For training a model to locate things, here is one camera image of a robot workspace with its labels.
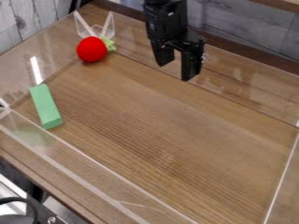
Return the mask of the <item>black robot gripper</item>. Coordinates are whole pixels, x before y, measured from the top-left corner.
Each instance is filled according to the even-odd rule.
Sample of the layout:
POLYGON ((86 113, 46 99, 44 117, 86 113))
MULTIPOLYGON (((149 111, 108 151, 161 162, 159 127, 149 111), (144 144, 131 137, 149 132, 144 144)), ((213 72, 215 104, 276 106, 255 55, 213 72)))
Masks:
POLYGON ((173 49, 164 45, 169 41, 187 44, 181 49, 181 80, 189 81, 201 71, 204 37, 188 28, 187 0, 144 0, 144 22, 160 67, 173 61, 173 49))

